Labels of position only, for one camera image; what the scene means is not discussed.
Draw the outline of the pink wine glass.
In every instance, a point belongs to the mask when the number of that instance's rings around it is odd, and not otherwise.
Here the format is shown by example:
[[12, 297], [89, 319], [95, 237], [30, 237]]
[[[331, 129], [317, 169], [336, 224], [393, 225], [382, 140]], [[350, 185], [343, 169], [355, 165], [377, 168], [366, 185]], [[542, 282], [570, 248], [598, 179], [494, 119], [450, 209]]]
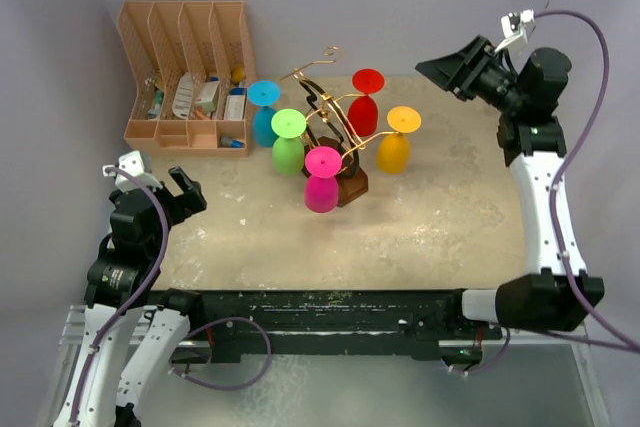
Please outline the pink wine glass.
[[342, 168], [341, 155], [328, 146], [315, 147], [307, 153], [304, 165], [309, 172], [304, 191], [306, 207], [315, 213], [330, 212], [339, 200], [336, 175]]

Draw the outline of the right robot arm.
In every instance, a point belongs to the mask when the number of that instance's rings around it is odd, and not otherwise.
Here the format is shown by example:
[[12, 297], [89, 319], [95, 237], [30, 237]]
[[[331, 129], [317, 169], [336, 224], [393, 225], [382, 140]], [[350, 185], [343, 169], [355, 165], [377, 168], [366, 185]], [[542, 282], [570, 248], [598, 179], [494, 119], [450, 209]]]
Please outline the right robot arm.
[[445, 313], [446, 330], [467, 338], [480, 321], [504, 328], [570, 332], [603, 299], [604, 282], [587, 272], [575, 241], [563, 168], [568, 154], [554, 114], [572, 64], [557, 49], [533, 51], [520, 72], [478, 36], [416, 70], [459, 100], [480, 98], [499, 113], [497, 142], [520, 201], [525, 272], [494, 290], [464, 289]]

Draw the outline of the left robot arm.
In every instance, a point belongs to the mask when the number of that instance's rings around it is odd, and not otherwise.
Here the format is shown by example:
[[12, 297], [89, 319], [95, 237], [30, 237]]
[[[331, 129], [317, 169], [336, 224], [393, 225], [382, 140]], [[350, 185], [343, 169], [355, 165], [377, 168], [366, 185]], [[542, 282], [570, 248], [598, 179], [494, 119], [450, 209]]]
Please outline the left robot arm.
[[183, 339], [206, 325], [201, 295], [169, 289], [149, 306], [170, 229], [204, 211], [201, 186], [181, 168], [173, 195], [146, 168], [118, 162], [110, 233], [87, 273], [82, 344], [57, 426], [139, 426], [154, 384]]

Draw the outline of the yellow wine glass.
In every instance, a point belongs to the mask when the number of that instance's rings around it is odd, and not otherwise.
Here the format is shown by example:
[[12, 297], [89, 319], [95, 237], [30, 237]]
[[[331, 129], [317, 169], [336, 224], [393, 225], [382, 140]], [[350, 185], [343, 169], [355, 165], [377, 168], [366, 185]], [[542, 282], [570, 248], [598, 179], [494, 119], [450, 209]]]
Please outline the yellow wine glass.
[[376, 163], [387, 174], [401, 174], [408, 166], [411, 145], [409, 135], [416, 132], [422, 123], [420, 114], [409, 106], [396, 106], [387, 114], [391, 133], [381, 141]]

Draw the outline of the red wine glass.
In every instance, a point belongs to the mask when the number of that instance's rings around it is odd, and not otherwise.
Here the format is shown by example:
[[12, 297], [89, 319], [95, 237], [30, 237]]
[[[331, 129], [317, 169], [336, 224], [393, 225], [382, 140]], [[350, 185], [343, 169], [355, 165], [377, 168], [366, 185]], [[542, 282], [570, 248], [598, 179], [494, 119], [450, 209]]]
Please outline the red wine glass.
[[383, 89], [385, 78], [379, 71], [365, 68], [352, 76], [352, 84], [361, 96], [353, 100], [347, 117], [354, 132], [360, 137], [367, 137], [378, 127], [378, 106], [372, 95]]

